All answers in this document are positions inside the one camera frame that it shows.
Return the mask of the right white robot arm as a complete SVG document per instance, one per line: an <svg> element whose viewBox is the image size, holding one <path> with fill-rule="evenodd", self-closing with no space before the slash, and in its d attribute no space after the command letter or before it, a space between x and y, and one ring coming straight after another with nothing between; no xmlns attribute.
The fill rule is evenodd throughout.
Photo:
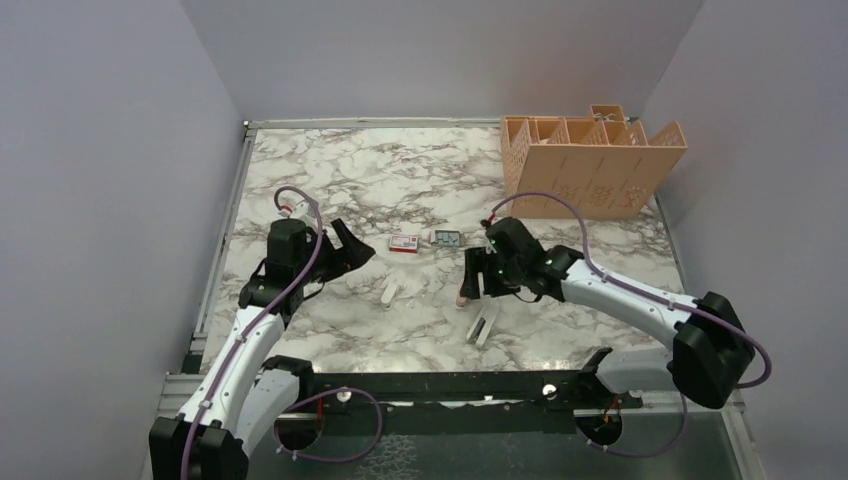
<svg viewBox="0 0 848 480"><path fill-rule="evenodd" d="M460 297L496 298L526 289L536 301L551 298L594 309L658 342L654 349L595 355L576 383L585 404L600 407L631 391L678 391L718 409L739 388L755 348L725 297L675 294L617 276L584 252L543 247L513 217L489 224L485 236L486 245L464 251Z"/></svg>

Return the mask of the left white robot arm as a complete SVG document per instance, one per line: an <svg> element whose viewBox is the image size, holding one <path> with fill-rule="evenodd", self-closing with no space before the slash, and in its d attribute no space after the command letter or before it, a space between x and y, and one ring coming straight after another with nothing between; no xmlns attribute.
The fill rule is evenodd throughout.
<svg viewBox="0 0 848 480"><path fill-rule="evenodd" d="M150 429L153 478L244 479L250 455L273 419L313 401L310 362L286 359L276 367L266 361L304 302L306 285L325 285L375 254L342 220L330 225L340 247L318 220L272 223L266 255L239 294L219 355L177 414L158 417Z"/></svg>

